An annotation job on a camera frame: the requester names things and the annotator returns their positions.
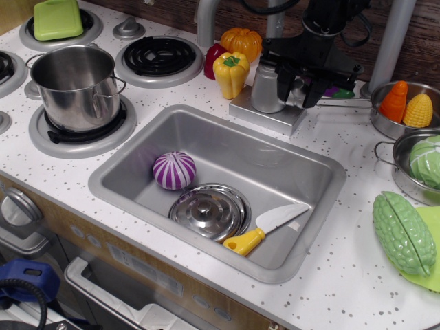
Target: wooden wall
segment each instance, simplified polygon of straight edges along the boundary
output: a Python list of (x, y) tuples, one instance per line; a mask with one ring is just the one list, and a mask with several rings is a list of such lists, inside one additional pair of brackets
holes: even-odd
[[(197, 24), (194, 22), (197, 0), (155, 0), (153, 6), (145, 5), (142, 0), (87, 1), (181, 30), (197, 32)], [(247, 1), (254, 6), (267, 6), (266, 0)], [(372, 0), (372, 7), (363, 11), (373, 26), (371, 39), (366, 45), (350, 48), (340, 38), (337, 39), (341, 50), (365, 66), (365, 72), (360, 77), (362, 80), (370, 80), (392, 3), (393, 0)], [(295, 36), (302, 31), (300, 17), (307, 4), (308, 1), (301, 0), (297, 6), (286, 11), (284, 36)], [(417, 1), (395, 68), (394, 80), (412, 80), (440, 88), (440, 80), (437, 79), (437, 63), (440, 62), (439, 20), (440, 1)], [(216, 15), (216, 39), (220, 39), (223, 32), (233, 27), (250, 28), (265, 36), (266, 18), (247, 12), (238, 0), (222, 0)], [(365, 36), (357, 19), (347, 26), (345, 34), (348, 39), (354, 40)]]

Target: metal bowl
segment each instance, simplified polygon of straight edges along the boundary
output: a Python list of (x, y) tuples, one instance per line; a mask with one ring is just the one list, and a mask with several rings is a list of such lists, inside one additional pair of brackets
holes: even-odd
[[(377, 143), (374, 148), (374, 152), (378, 160), (393, 165), (395, 167), (393, 172), (393, 179), (395, 183), (399, 186), (399, 188), (401, 188), (406, 194), (408, 194), (408, 196), (429, 206), (440, 205), (440, 190), (421, 184), (416, 179), (413, 179), (410, 176), (410, 154), (413, 146), (418, 143), (418, 141), (438, 135), (440, 135), (440, 131), (436, 129), (420, 129), (418, 131), (413, 131), (412, 133), (407, 133), (401, 136), (394, 143), (381, 141)], [(394, 163), (382, 159), (377, 154), (377, 148), (380, 144), (394, 145)]]
[[(371, 123), (380, 133), (397, 140), (404, 134), (420, 131), (421, 129), (393, 122), (380, 113), (380, 105), (395, 83), (396, 82), (389, 82), (374, 90), (371, 95), (371, 104), (373, 106), (371, 108)], [(422, 129), (440, 129), (440, 91), (428, 85), (419, 84), (417, 82), (408, 82), (407, 101), (409, 102), (418, 94), (427, 94), (431, 98), (434, 108), (431, 125)]]

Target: small metal pot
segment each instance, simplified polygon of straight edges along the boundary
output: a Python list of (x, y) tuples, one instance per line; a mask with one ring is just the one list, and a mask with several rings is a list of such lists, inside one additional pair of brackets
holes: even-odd
[[(55, 49), (30, 67), (50, 121), (59, 129), (85, 132), (108, 124), (119, 112), (119, 94), (127, 83), (114, 76), (115, 62), (95, 46)], [(116, 80), (124, 83), (118, 91)]]
[[(430, 136), (438, 136), (440, 131), (435, 129), (424, 129), (401, 136), (396, 142), (381, 141), (376, 144), (374, 153), (376, 158), (382, 162), (393, 165), (393, 179), (395, 183), (408, 196), (429, 206), (440, 205), (440, 190), (425, 186), (410, 176), (410, 154), (413, 146), (420, 140)], [(377, 154), (377, 148), (380, 144), (392, 144), (394, 163), (382, 159)]]
[[(395, 83), (396, 82), (389, 82), (387, 84), (383, 84), (376, 88), (373, 94), (371, 94), (371, 105), (373, 106), (371, 109), (371, 123), (380, 133), (388, 136), (389, 138), (397, 140), (404, 134), (417, 132), (421, 129), (409, 127), (398, 122), (393, 122), (382, 115), (382, 113), (379, 111), (382, 101), (391, 91)], [(431, 98), (434, 108), (431, 125), (424, 129), (440, 129), (440, 91), (428, 85), (419, 84), (417, 82), (408, 82), (407, 100), (411, 100), (418, 94), (427, 94)]]

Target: sink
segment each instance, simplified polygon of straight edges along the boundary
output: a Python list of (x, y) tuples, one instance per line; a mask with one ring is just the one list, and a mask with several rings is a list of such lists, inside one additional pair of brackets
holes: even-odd
[[(250, 204), (251, 223), (290, 203), (310, 209), (268, 234), (246, 257), (168, 218), (184, 192), (156, 184), (154, 161), (170, 151), (191, 156), (197, 175), (190, 187), (233, 187)], [(98, 198), (161, 228), (265, 283), (291, 279), (301, 266), (346, 179), (335, 160), (222, 120), (186, 105), (167, 107), (102, 164), (89, 179)]]

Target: white speckled countertop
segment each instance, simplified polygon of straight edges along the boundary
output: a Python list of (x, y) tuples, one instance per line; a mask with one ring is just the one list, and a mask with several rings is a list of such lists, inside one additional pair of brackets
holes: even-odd
[[(127, 15), (79, 1), (104, 23), (94, 41), (113, 57), (130, 41), (115, 39), (113, 28)], [(145, 36), (196, 36), (138, 19)], [(0, 36), (0, 50), (27, 60), (39, 52), (19, 41), (19, 27)], [(197, 248), (145, 224), (138, 218), (95, 198), (87, 180), (116, 151), (97, 157), (66, 160), (47, 156), (31, 143), (28, 125), (40, 101), (24, 95), (26, 82), (0, 99), (0, 110), (12, 126), (0, 135), (0, 173), (32, 187), (42, 196), (99, 226), (117, 232), (162, 260), (213, 286), (249, 308), (289, 329), (427, 329), (440, 322), (440, 295), (414, 285), (387, 260), (372, 223), (374, 198), (382, 190), (400, 193), (391, 177), (392, 166), (376, 160), (373, 148), (388, 140), (370, 123), (369, 110), (313, 108), (291, 137), (254, 126), (228, 114), (228, 101), (215, 81), (203, 72), (190, 82), (168, 89), (128, 85), (125, 95), (135, 106), (136, 134), (164, 107), (190, 105), (276, 139), (338, 160), (347, 180), (320, 234), (295, 277), (285, 283), (260, 283)], [(392, 157), (391, 148), (384, 151)]]

